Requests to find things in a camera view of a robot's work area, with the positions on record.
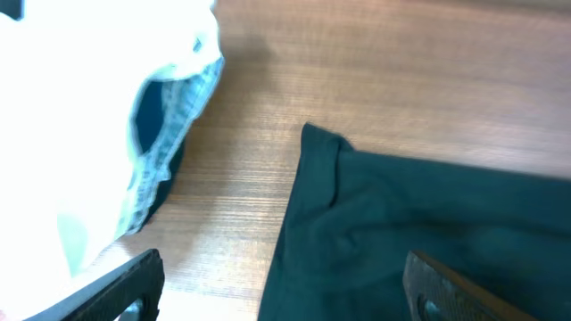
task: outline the folded cloth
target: folded cloth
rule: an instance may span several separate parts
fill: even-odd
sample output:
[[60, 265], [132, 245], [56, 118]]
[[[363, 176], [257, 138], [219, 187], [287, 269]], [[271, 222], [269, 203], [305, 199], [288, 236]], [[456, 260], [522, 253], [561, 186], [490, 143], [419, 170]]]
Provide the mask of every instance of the folded cloth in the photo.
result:
[[[127, 200], [131, 203], [125, 208], [129, 210], [122, 212], [118, 235], [138, 232], [153, 214], [149, 208], [154, 204], [159, 183], [171, 179], [170, 162], [192, 122], [210, 100], [223, 65], [224, 59], [219, 58], [191, 78], [155, 81], [147, 87], [134, 118], [141, 156], [128, 189]], [[156, 97], [158, 88], [161, 97]]]
[[571, 317], [571, 182], [353, 150], [306, 125], [259, 320], [410, 320], [408, 251]]

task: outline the black object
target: black object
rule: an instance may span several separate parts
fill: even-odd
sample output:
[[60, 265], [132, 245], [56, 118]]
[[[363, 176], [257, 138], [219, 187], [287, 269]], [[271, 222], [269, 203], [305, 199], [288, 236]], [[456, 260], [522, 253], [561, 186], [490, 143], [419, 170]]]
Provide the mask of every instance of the black object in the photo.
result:
[[571, 320], [571, 183], [355, 151], [306, 125], [261, 321], [410, 320], [410, 250]]
[[163, 285], [161, 256], [148, 250], [28, 321], [153, 321]]
[[164, 123], [161, 97], [163, 84], [161, 81], [149, 81], [146, 84], [133, 119], [142, 154], [151, 149]]
[[402, 283], [414, 321], [537, 321], [422, 252], [409, 253]]
[[18, 21], [24, 14], [24, 0], [0, 0], [0, 12]]

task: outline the wooden table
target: wooden table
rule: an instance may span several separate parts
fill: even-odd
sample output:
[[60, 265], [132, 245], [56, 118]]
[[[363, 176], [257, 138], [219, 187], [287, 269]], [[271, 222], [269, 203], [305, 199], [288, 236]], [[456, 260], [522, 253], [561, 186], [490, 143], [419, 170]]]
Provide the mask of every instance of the wooden table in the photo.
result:
[[172, 195], [95, 266], [157, 248], [161, 319], [254, 320], [307, 121], [372, 152], [571, 177], [571, 15], [491, 3], [221, 0], [227, 66]]

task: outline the dark green fabric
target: dark green fabric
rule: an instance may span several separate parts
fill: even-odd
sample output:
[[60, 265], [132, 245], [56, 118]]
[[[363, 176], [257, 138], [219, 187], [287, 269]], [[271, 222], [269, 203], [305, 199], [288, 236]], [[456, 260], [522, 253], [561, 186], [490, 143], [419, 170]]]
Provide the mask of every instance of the dark green fabric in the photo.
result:
[[358, 152], [306, 125], [259, 320], [410, 320], [410, 250], [571, 320], [571, 183]]

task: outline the white plastic bag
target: white plastic bag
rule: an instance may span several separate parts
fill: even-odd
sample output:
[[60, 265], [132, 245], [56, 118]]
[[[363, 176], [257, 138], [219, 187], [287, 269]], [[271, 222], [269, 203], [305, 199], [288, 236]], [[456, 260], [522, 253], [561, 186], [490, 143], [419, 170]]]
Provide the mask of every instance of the white plastic bag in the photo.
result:
[[14, 318], [54, 304], [125, 232], [142, 85], [221, 57], [210, 1], [24, 4], [21, 21], [0, 13], [0, 311]]

